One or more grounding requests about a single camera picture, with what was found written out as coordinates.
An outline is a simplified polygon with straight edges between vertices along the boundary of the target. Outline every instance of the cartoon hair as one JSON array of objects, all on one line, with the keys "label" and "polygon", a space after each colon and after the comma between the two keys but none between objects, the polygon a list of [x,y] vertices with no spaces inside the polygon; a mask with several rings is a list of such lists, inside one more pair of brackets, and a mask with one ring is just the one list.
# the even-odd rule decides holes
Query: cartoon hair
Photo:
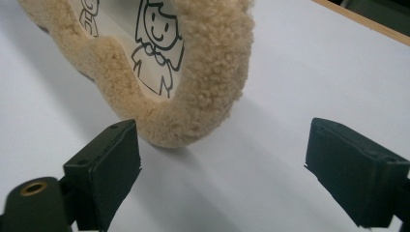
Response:
[{"label": "cartoon hair", "polygon": [[[144,47],[150,45],[152,48],[154,48],[155,46],[151,43],[151,40],[145,31],[144,25],[145,9],[149,6],[157,7],[158,12],[162,15],[169,15],[170,17],[172,17],[175,16],[175,13],[173,6],[169,0],[140,0],[138,19],[136,22],[135,30],[135,41],[137,43],[143,44]],[[172,48],[164,50],[156,47],[156,52],[159,52],[167,61],[169,61],[172,69],[177,72],[181,68],[182,57],[184,55],[184,40],[179,31],[178,23],[175,29],[177,30],[176,35],[178,38]]]}]

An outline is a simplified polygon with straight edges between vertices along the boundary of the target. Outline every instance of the sheepskin frame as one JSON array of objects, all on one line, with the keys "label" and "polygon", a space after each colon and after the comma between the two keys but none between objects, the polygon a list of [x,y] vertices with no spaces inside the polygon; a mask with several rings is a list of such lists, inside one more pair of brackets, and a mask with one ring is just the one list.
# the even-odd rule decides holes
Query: sheepskin frame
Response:
[{"label": "sheepskin frame", "polygon": [[253,42],[251,0],[169,0],[185,43],[181,80],[169,101],[142,93],[121,44],[111,36],[87,36],[69,0],[18,1],[67,60],[95,81],[116,114],[135,119],[138,134],[151,144],[176,148],[197,141],[242,96]]}]

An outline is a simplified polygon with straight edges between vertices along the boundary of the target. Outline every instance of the white surface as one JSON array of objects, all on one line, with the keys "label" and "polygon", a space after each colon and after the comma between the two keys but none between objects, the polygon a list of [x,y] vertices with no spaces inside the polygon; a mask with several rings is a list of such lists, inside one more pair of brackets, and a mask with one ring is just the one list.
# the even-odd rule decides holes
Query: white surface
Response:
[{"label": "white surface", "polygon": [[[410,48],[308,0],[260,0],[249,81],[229,120],[143,170],[110,231],[365,231],[305,168],[323,117],[410,160]],[[119,119],[14,0],[0,0],[0,207]],[[395,219],[390,229],[398,231]]]}]

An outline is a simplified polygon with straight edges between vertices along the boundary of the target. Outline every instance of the cartoon smile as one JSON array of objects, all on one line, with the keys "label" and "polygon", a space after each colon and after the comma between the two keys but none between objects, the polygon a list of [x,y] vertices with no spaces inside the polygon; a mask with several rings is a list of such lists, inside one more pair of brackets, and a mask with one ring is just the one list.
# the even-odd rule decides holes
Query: cartoon smile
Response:
[{"label": "cartoon smile", "polygon": [[153,27],[153,26],[151,27],[151,35],[153,35],[153,37],[154,37],[154,39],[155,39],[156,41],[158,41],[158,42],[163,41],[163,34],[161,34],[160,37],[157,37],[157,36],[155,35],[155,33],[154,33],[154,27]]}]

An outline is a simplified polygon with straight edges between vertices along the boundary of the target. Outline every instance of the cartoon body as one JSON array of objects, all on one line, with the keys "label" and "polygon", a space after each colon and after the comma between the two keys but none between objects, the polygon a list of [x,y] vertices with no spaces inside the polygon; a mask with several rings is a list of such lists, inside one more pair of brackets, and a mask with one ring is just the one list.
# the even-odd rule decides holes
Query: cartoon body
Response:
[{"label": "cartoon body", "polygon": [[169,1],[141,0],[132,54],[139,80],[159,96],[171,98],[175,73],[181,68],[184,41]]},{"label": "cartoon body", "polygon": [[99,31],[95,17],[99,13],[100,0],[81,0],[83,10],[81,11],[79,22],[91,36],[97,37]]}]

